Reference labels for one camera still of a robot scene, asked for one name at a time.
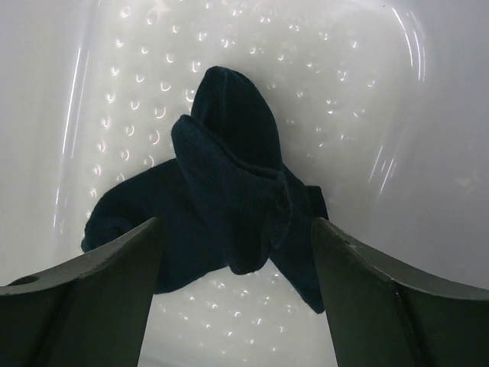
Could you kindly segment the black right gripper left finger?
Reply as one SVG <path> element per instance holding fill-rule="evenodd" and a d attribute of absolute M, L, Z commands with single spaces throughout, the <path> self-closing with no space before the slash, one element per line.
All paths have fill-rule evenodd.
<path fill-rule="evenodd" d="M 164 228 L 116 240 L 1 288 L 3 366 L 136 366 Z"/>

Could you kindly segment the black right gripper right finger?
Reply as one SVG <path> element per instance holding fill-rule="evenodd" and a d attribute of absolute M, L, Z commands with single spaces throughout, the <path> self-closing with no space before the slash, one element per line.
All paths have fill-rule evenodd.
<path fill-rule="evenodd" d="M 340 366 L 486 366 L 488 291 L 435 276 L 346 234 L 312 226 Z"/>

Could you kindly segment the dark navy sock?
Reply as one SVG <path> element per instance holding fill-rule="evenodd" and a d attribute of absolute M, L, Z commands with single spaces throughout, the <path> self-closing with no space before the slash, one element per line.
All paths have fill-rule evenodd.
<path fill-rule="evenodd" d="M 271 260 L 299 296 L 316 313 L 324 304 L 311 243 L 315 217 L 327 217 L 320 187 L 306 186 L 289 169 L 284 171 L 292 203 L 292 222 L 287 237 L 278 245 L 264 244 L 254 233 L 253 219 L 244 218 L 239 239 L 247 273 Z M 96 204 L 85 226 L 81 249 L 90 252 L 131 231 L 150 218 L 164 225 L 164 251 L 155 291 L 176 291 L 231 262 L 212 238 L 215 229 L 205 224 L 176 160 L 159 164 L 108 191 Z"/>
<path fill-rule="evenodd" d="M 211 241 L 236 274 L 260 269 L 287 237 L 292 209 L 274 115 L 242 73 L 209 68 L 171 131 Z"/>

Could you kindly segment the white plastic basket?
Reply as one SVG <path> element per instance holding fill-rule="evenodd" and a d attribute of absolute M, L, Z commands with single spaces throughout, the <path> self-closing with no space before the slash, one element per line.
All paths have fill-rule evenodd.
<path fill-rule="evenodd" d="M 80 254 L 215 65 L 255 83 L 337 227 L 488 286 L 486 1 L 3 1 L 2 284 Z"/>

